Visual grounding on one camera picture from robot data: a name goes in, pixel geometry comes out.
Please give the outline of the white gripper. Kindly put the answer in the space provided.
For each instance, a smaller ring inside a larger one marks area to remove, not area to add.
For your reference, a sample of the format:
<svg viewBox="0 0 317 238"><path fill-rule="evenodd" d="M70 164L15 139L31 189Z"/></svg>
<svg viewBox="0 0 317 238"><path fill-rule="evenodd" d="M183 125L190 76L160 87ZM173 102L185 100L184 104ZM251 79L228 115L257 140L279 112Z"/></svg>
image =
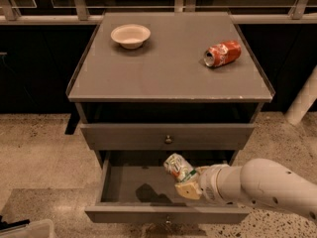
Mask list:
<svg viewBox="0 0 317 238"><path fill-rule="evenodd" d="M217 184L218 174L224 168L227 168L226 164L196 167L199 174L198 183L196 181L178 182L175 189L180 196L187 199L199 200L203 195L212 204L225 205L228 201L222 197Z"/></svg>

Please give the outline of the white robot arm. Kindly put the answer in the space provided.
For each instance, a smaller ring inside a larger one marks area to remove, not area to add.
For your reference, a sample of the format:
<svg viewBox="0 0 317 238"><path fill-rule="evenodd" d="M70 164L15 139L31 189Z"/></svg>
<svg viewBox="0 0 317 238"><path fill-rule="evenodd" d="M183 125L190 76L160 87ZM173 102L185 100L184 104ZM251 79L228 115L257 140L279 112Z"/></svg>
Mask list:
<svg viewBox="0 0 317 238"><path fill-rule="evenodd" d="M290 212L317 223L317 184L275 161L252 159L242 166L195 168L174 153L165 160L164 168L175 178L174 187L184 198Z"/></svg>

